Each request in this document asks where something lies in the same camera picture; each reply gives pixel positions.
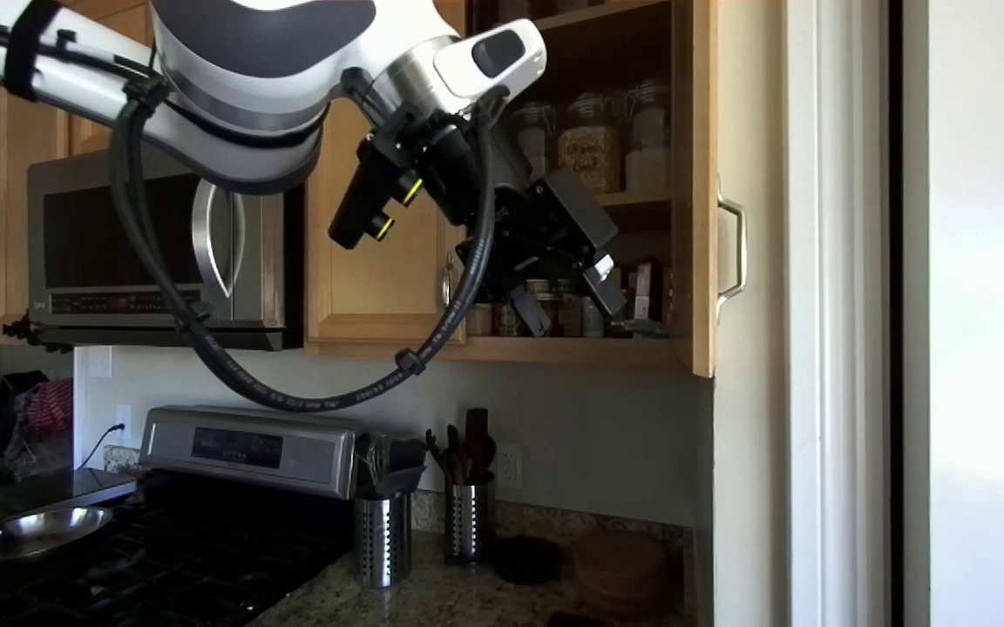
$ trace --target stovetop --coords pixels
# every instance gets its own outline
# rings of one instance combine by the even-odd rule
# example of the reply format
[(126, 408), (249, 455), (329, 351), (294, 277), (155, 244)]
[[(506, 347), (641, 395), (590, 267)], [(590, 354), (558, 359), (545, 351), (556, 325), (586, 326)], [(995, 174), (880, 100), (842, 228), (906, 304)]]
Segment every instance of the stovetop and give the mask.
[(117, 524), (0, 563), (0, 624), (249, 624), (352, 546), (350, 501), (155, 469)]

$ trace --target kitchen cabinet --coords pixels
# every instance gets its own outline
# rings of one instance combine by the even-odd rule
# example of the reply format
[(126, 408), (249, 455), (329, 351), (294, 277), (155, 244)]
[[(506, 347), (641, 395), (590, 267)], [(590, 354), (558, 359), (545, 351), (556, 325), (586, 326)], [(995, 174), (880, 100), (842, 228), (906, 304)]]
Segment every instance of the kitchen cabinet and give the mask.
[[(129, 37), (151, 37), (143, 0), (68, 0), (68, 7)], [(104, 145), (104, 127), (0, 92), (0, 330), (28, 311), (28, 167)]]
[[(483, 0), (442, 0), (438, 11), (456, 28), (494, 26)], [(655, 260), (665, 267), (672, 300), (664, 308), (655, 337), (498, 337), (459, 336), (442, 359), (456, 362), (595, 362), (714, 373), (719, 311), (719, 192), (714, 192), (714, 0), (593, 0), (558, 11), (533, 0), (530, 19), (549, 43), (549, 76), (528, 100), (560, 108), (580, 93), (622, 93), (641, 81), (665, 83), (669, 110), (669, 182), (664, 192), (599, 192), (599, 206), (619, 218), (614, 259), (630, 267)], [(429, 198), (412, 209), (383, 241), (337, 252), (326, 234), (355, 170), (350, 157), (366, 127), (337, 108), (329, 123), (326, 162), (309, 182), (309, 300), (306, 347), (316, 354), (391, 354), (414, 346), (436, 325), (442, 300), (438, 279), (459, 241)]]

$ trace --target backsplash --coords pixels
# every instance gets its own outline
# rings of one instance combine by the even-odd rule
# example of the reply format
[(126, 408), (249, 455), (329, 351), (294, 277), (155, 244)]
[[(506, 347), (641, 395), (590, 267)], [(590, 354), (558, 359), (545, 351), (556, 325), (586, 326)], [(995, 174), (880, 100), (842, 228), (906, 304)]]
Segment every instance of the backsplash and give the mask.
[[(241, 362), (304, 397), (344, 395), (391, 368), (304, 351), (241, 351)], [(138, 445), (155, 405), (249, 405), (184, 347), (77, 347), (74, 375), (77, 459), (117, 422), (129, 429), (107, 445)], [(713, 389), (677, 373), (432, 362), (426, 375), (341, 414), (442, 431), (470, 405), (493, 412), (498, 499), (669, 527), (706, 524)], [(422, 491), (438, 483), (429, 463)]]

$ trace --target black cable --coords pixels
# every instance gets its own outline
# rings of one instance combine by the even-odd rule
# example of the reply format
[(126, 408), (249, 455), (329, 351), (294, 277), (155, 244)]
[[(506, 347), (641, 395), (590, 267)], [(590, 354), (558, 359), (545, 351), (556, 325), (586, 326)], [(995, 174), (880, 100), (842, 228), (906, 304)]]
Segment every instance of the black cable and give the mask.
[(101, 445), (112, 431), (124, 431), (124, 429), (126, 429), (124, 422), (107, 425), (107, 429), (95, 440), (92, 454), (79, 459), (77, 469), (84, 469), (84, 466), (92, 463), (92, 455), (98, 454), (98, 445)]
[(494, 244), (494, 177), (493, 177), (488, 134), (498, 123), (501, 93), (488, 93), (486, 105), (473, 108), (473, 119), (470, 119), (473, 157), (483, 164), (477, 167), (483, 170), (477, 218), (470, 223), (473, 248), (470, 248), (470, 260), (459, 279), (459, 288), (452, 304), (442, 311), (442, 316), (436, 319), (432, 336), (414, 351), (412, 347), (397, 351), (393, 373), (372, 380), (371, 387), (334, 395), (334, 397), (294, 397), (254, 380), (208, 336), (204, 316), (178, 295), (176, 282), (168, 279), (165, 260), (155, 254), (155, 244), (151, 244), (155, 237), (147, 234), (147, 223), (143, 223), (143, 212), (151, 209), (147, 209), (147, 192), (143, 192), (143, 167), (138, 162), (139, 157), (138, 143), (143, 143), (143, 127), (155, 115), (155, 108), (165, 100), (165, 92), (168, 87), (161, 81), (129, 87), (129, 100), (112, 127), (112, 196), (117, 196), (117, 212), (119, 212), (129, 248), (147, 265), (151, 279), (161, 286), (168, 311), (190, 330), (192, 347), (205, 362), (205, 368), (212, 368), (218, 380), (223, 380), (233, 395), (266, 408), (280, 408), (280, 412), (341, 412), (341, 408), (352, 408), (352, 405), (364, 405), (371, 397), (393, 389), (409, 375), (418, 375), (429, 365), (429, 359), (445, 346), (445, 337), (459, 326), (488, 271), (488, 254)]

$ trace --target granite countertop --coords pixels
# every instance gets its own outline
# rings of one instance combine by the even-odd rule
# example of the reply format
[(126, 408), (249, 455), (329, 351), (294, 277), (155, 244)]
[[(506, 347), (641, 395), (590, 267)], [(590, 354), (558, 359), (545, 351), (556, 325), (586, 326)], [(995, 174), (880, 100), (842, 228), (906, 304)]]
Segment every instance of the granite countertop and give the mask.
[[(393, 588), (371, 588), (355, 576), (352, 555), (326, 567), (289, 598), (262, 612), (258, 627), (309, 624), (393, 624), (393, 627), (545, 627), (556, 612), (576, 609), (570, 578), (549, 584), (514, 584), (488, 563), (450, 563), (438, 532), (412, 537), (409, 578)], [(683, 627), (687, 620), (630, 620), (630, 627)]]

